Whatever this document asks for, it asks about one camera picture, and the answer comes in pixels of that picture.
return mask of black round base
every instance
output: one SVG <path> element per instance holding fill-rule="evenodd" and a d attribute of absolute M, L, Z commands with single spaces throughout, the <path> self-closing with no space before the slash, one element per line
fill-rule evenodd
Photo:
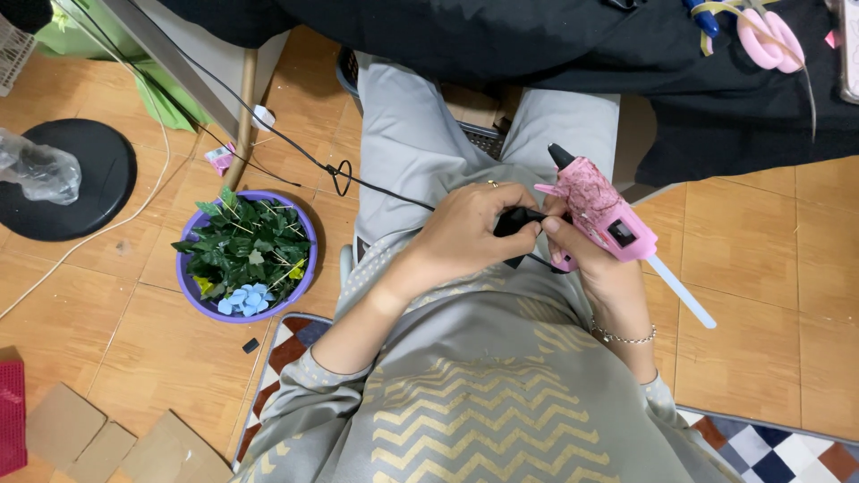
<path fill-rule="evenodd" d="M 21 185 L 0 182 L 0 223 L 43 242 L 89 235 L 125 206 L 137 179 L 137 157 L 125 137 L 89 119 L 61 119 L 37 125 L 23 137 L 75 155 L 81 164 L 77 201 L 68 206 L 24 198 Z"/>

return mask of rug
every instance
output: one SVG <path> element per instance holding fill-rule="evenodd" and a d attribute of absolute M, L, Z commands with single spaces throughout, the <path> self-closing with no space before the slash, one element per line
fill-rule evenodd
<path fill-rule="evenodd" d="M 233 469 L 261 427 L 259 413 L 280 388 L 283 367 L 297 360 L 330 326 L 330 320 L 309 314 L 290 313 L 280 320 Z M 746 483 L 859 483 L 859 443 L 855 441 L 690 407 L 679 407 L 679 412 Z"/>

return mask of glue gun nozzle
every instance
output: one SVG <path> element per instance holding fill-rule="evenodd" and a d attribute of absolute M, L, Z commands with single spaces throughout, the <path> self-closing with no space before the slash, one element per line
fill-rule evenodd
<path fill-rule="evenodd" d="M 555 143 L 549 144 L 549 155 L 560 171 L 570 165 L 576 158 Z"/>

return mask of purple bowl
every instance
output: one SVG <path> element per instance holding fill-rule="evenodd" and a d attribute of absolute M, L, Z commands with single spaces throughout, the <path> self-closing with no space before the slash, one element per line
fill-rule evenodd
<path fill-rule="evenodd" d="M 251 315 L 250 317 L 238 315 L 224 315 L 217 311 L 217 303 L 214 302 L 202 302 L 200 301 L 200 288 L 197 286 L 197 282 L 191 278 L 191 275 L 185 273 L 185 267 L 188 264 L 188 260 L 191 259 L 190 254 L 176 254 L 176 278 L 179 280 L 179 285 L 182 287 L 182 293 L 185 294 L 185 298 L 188 299 L 188 302 L 191 303 L 194 307 L 197 308 L 200 312 L 208 315 L 212 319 L 221 322 L 229 322 L 231 324 L 246 324 L 248 322 L 261 321 L 263 319 L 267 319 L 272 315 L 277 314 L 281 310 L 285 309 L 288 305 L 298 300 L 298 297 L 301 297 L 302 294 L 307 291 L 310 286 L 310 282 L 314 279 L 314 269 L 316 268 L 316 258 L 319 252 L 319 246 L 316 241 L 316 232 L 314 231 L 314 226 L 310 223 L 310 218 L 307 213 L 305 213 L 301 208 L 298 207 L 292 200 L 280 196 L 279 194 L 260 191 L 260 190 L 249 190 L 238 192 L 238 195 L 244 196 L 246 199 L 250 201 L 257 201 L 259 199 L 267 199 L 267 200 L 277 200 L 282 205 L 292 206 L 295 208 L 295 211 L 298 211 L 298 219 L 302 223 L 302 227 L 304 227 L 304 232 L 308 235 L 308 241 L 310 242 L 310 260 L 308 260 L 307 269 L 304 272 L 304 278 L 299 282 L 298 286 L 296 286 L 292 293 L 289 294 L 289 297 L 286 297 L 286 300 L 280 302 L 278 305 L 274 307 L 269 307 L 268 309 L 256 314 Z M 221 204 L 221 200 L 217 199 L 213 203 L 216 205 Z M 194 213 L 194 216 L 188 220 L 185 228 L 182 230 L 182 240 L 197 240 L 197 236 L 191 232 L 191 229 L 198 226 L 206 226 L 209 224 L 209 215 L 206 215 L 202 211 L 197 211 Z"/>

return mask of silver bracelet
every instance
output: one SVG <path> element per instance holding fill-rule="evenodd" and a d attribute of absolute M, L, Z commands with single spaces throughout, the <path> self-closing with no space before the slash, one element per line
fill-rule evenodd
<path fill-rule="evenodd" d="M 650 326 L 653 328 L 653 330 L 650 332 L 650 335 L 647 339 L 624 339 L 623 337 L 618 337 L 617 335 L 609 333 L 604 328 L 596 325 L 596 320 L 594 319 L 594 316 L 591 315 L 591 327 L 593 327 L 595 331 L 600 333 L 600 336 L 605 342 L 611 342 L 612 340 L 617 340 L 618 342 L 625 342 L 626 344 L 644 344 L 645 342 L 650 342 L 651 340 L 653 340 L 654 337 L 656 337 L 656 326 L 652 324 Z"/>

